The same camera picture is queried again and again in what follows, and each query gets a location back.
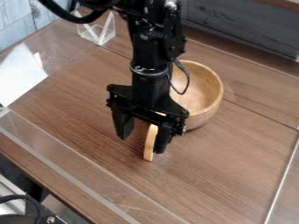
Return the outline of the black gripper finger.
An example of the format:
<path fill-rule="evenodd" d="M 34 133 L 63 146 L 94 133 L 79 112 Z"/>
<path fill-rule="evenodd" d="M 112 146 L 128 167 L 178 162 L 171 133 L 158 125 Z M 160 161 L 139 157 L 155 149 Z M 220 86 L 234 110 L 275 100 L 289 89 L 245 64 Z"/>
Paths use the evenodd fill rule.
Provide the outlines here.
<path fill-rule="evenodd" d="M 163 154 L 167 144 L 172 138 L 172 126 L 167 122 L 162 126 L 158 127 L 158 134 L 154 141 L 154 153 Z"/>
<path fill-rule="evenodd" d="M 112 118 L 116 134 L 122 140 L 126 140 L 135 128 L 135 118 L 130 112 L 120 108 L 112 108 Z"/>

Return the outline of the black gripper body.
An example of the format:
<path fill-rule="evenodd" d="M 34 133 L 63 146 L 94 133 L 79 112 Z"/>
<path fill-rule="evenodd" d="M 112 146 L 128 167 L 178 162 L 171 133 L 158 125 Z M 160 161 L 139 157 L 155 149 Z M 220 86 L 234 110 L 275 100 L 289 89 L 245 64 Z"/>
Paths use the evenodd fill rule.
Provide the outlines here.
<path fill-rule="evenodd" d="M 107 105 L 130 112 L 134 118 L 162 126 L 170 123 L 172 135 L 186 131 L 188 110 L 176 103 L 170 95 L 171 83 L 168 73 L 162 75 L 132 74 L 132 85 L 110 84 Z"/>

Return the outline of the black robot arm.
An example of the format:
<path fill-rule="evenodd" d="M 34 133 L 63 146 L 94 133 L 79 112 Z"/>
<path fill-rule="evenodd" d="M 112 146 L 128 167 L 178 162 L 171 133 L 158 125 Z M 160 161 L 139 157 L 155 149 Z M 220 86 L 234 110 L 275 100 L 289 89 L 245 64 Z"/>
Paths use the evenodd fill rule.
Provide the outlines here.
<path fill-rule="evenodd" d="M 182 28 L 180 0 L 79 0 L 94 11 L 119 11 L 127 22 L 134 47 L 130 70 L 132 84 L 107 86 L 107 105 L 112 111 L 116 134 L 126 139 L 135 128 L 135 119 L 158 126 L 154 153 L 164 153 L 172 137 L 186 131 L 190 116 L 171 97 L 174 67 L 186 52 L 187 38 Z"/>

